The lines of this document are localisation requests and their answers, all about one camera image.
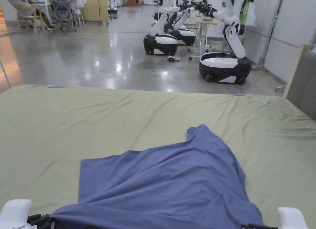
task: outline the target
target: metal pole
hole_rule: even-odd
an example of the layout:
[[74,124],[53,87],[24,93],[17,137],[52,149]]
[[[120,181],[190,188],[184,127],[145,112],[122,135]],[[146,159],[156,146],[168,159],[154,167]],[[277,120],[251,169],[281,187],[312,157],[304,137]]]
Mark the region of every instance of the metal pole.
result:
[[267,39],[267,42],[264,46],[264,51],[263,51],[263,55],[262,57],[260,58],[259,60],[259,63],[258,63],[258,66],[259,67],[263,67],[264,66],[264,62],[265,62],[265,57],[268,53],[268,48],[269,48],[269,45],[270,45],[270,42],[271,42],[271,39],[272,39],[272,35],[273,35],[273,30],[276,26],[276,21],[277,21],[277,18],[279,16],[279,12],[280,12],[280,8],[281,8],[281,5],[282,5],[282,1],[283,0],[279,0],[279,6],[277,7],[276,11],[275,11],[275,15],[274,15],[274,19],[272,21],[272,24],[271,24],[271,27],[270,27],[270,30],[269,30],[269,34],[268,34],[268,39]]
[[9,82],[7,73],[6,73],[5,70],[4,70],[4,67],[3,67],[3,64],[2,64],[2,62],[1,62],[1,59],[0,59],[0,65],[1,65],[2,71],[3,71],[3,73],[4,73],[5,79],[7,80],[8,85],[9,85],[9,87],[11,88],[11,84],[10,84],[10,82]]
[[100,26],[100,23],[101,23],[100,0],[98,0],[98,4],[99,4],[99,26]]

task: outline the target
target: person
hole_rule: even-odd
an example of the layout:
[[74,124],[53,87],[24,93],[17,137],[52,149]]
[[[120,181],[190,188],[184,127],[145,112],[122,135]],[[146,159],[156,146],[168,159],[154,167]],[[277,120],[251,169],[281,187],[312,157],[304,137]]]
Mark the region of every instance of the person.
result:
[[[12,6],[15,6],[15,5],[28,6],[29,4],[39,4],[39,3],[41,3],[38,0],[8,0],[8,1],[9,1],[9,3]],[[22,15],[22,16],[33,16],[34,15],[34,10],[18,10],[18,13],[19,13],[19,15]],[[54,27],[49,22],[48,17],[43,12],[41,12],[41,13],[42,13],[43,21],[45,22],[45,24],[47,24],[48,30],[53,30]],[[40,15],[40,11],[38,9],[36,9],[36,15],[37,16]]]

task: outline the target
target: blue cloth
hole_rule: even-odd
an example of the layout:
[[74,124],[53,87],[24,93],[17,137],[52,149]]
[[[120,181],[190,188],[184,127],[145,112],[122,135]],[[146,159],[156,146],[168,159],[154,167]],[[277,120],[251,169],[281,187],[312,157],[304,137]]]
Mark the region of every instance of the blue cloth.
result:
[[245,177],[228,146],[200,125],[182,143],[82,160],[78,204],[51,217],[109,229],[263,225]]

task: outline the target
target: bed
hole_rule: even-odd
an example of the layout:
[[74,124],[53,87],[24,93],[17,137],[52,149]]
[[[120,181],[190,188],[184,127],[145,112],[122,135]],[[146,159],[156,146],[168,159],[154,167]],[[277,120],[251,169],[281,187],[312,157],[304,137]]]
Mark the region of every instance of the bed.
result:
[[207,125],[236,155],[266,225],[297,207],[316,224],[316,123],[274,96],[188,94],[22,85],[0,94],[0,205],[30,214],[77,203],[80,161],[185,140]]

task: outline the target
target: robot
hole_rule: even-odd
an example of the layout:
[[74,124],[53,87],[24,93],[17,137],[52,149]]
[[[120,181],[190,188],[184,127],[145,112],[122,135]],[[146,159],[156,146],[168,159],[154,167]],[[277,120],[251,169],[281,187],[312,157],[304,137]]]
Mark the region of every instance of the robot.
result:
[[107,10],[109,14],[117,14],[118,8],[117,8],[116,0],[108,0],[107,2]]
[[200,75],[207,82],[220,82],[228,77],[236,77],[235,83],[243,85],[249,75],[252,62],[246,58],[246,51],[238,35],[242,35],[245,26],[240,24],[240,13],[248,0],[223,0],[223,12],[218,12],[212,7],[197,5],[206,17],[215,17],[224,23],[224,38],[232,49],[232,53],[210,52],[200,58]]
[[182,4],[178,5],[180,7],[180,10],[182,13],[178,12],[178,20],[175,22],[175,24],[172,26],[171,23],[167,23],[164,26],[164,32],[165,34],[170,34],[180,42],[182,41],[184,45],[192,46],[195,42],[196,34],[188,29],[186,29],[183,24],[186,22],[186,20],[190,16],[190,12],[194,11],[195,9],[191,6],[191,1],[188,0],[186,2],[183,2]]
[[146,54],[163,54],[173,56],[178,47],[178,40],[170,34],[158,34],[158,32],[166,24],[167,20],[171,19],[171,15],[180,10],[179,7],[170,7],[172,0],[160,0],[162,2],[162,8],[160,9],[159,21],[150,30],[149,34],[144,38],[144,48]]
[[[0,213],[0,229],[50,229],[54,219],[49,215],[32,215],[28,212],[32,202],[28,199],[13,199],[8,201]],[[281,220],[279,229],[308,229],[304,216],[297,208],[279,207],[278,214]],[[258,225],[242,225],[242,229],[278,229],[277,227],[265,227]]]

